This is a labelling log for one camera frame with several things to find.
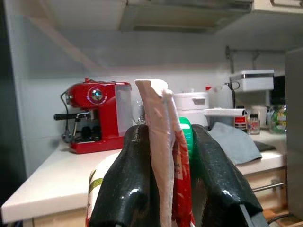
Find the white bottle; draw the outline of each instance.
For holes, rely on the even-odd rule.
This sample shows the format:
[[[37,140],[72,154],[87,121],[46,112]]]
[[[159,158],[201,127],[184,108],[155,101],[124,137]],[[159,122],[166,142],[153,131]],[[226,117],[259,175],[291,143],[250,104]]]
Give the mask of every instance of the white bottle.
[[[227,84],[212,87],[208,91],[210,108],[233,108],[232,91]],[[210,117],[209,127],[212,128],[215,122],[221,122],[233,126],[234,117]]]

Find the white kitchen appliance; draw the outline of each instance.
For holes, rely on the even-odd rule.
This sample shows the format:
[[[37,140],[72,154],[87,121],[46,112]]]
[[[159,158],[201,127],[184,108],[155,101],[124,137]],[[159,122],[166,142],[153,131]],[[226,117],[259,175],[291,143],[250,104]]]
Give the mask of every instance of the white kitchen appliance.
[[[245,70],[231,76],[235,92],[253,92],[274,89],[274,70]]]
[[[186,117],[192,124],[209,125],[208,116],[243,116],[245,109],[209,108],[207,92],[179,93],[174,95],[179,117]]]

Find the glass canister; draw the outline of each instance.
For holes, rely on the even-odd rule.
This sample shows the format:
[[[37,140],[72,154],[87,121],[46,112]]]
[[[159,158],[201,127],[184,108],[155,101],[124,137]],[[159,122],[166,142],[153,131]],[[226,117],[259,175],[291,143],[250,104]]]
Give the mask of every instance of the glass canister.
[[[287,107],[286,105],[274,105],[268,112],[269,130],[274,134],[286,134],[287,132]]]
[[[247,133],[250,135],[260,134],[260,120],[257,114],[251,114],[247,125]]]

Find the espresso machine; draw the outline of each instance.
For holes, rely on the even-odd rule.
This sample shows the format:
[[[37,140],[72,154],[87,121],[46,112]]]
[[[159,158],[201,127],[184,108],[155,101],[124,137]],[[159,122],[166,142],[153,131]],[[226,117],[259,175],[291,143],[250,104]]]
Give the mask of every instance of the espresso machine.
[[[84,83],[63,92],[61,100],[66,114],[55,114],[54,119],[66,121],[62,138],[70,143],[72,152],[85,154],[123,147],[124,134],[132,126],[129,83],[85,78]],[[67,105],[82,111],[69,113]],[[69,119],[74,119],[72,132],[69,131]]]

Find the gray cloth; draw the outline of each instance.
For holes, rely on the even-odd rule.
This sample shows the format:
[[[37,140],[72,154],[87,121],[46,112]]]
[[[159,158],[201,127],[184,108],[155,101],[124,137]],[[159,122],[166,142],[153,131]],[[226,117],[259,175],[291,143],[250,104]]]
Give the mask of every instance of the gray cloth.
[[[251,137],[240,129],[216,122],[209,134],[235,165],[262,157]]]

